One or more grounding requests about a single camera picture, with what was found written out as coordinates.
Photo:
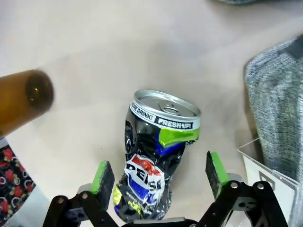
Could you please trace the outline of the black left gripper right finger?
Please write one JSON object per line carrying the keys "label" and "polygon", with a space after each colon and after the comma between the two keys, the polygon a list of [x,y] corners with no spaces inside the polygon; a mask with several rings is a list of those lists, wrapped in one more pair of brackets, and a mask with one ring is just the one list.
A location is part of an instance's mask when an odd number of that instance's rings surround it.
{"label": "black left gripper right finger", "polygon": [[199,220],[199,227],[224,227],[234,211],[243,211],[252,227],[286,227],[288,223],[270,184],[252,186],[231,180],[216,152],[206,154],[205,172],[214,202]]}

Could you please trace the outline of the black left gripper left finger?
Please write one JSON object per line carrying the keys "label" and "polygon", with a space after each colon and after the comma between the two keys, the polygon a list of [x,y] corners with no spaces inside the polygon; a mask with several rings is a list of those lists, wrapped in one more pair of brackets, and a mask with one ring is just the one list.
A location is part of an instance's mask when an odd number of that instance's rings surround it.
{"label": "black left gripper left finger", "polygon": [[49,226],[79,227],[88,220],[94,227],[114,227],[115,221],[107,212],[114,181],[110,162],[100,162],[93,181],[81,186],[73,198],[57,195],[52,199]]}

